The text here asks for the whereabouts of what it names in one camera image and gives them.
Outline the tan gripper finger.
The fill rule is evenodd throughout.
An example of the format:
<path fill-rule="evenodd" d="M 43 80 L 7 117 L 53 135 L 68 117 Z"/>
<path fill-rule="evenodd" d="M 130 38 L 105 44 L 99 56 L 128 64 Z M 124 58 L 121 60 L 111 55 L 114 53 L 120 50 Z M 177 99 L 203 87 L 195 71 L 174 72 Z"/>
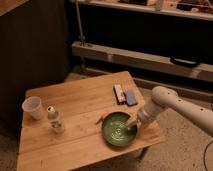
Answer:
<path fill-rule="evenodd" d="M 137 118 L 129 118 L 127 121 L 126 121 L 126 124 L 125 126 L 126 127 L 131 127 L 133 125 L 136 125 L 138 123 L 138 119 Z"/>

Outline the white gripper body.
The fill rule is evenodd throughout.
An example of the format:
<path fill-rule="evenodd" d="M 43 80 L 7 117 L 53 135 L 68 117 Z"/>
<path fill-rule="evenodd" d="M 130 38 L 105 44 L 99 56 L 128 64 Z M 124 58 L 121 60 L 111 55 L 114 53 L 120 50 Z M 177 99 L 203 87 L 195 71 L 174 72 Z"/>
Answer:
<path fill-rule="evenodd" d="M 156 118 L 157 115 L 164 111 L 164 108 L 154 101 L 148 101 L 137 112 L 137 119 L 141 123 L 141 127 L 147 127 Z"/>

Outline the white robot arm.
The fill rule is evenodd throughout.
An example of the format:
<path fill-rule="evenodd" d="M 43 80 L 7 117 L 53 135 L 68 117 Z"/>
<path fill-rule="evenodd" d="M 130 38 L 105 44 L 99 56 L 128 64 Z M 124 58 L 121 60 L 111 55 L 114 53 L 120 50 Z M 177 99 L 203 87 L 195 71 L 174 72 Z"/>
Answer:
<path fill-rule="evenodd" d="M 176 111 L 213 137 L 213 111 L 183 100 L 176 91 L 163 86 L 156 86 L 152 89 L 150 99 L 136 112 L 135 116 L 127 120 L 126 126 L 138 123 L 142 126 L 148 125 L 168 108 Z"/>

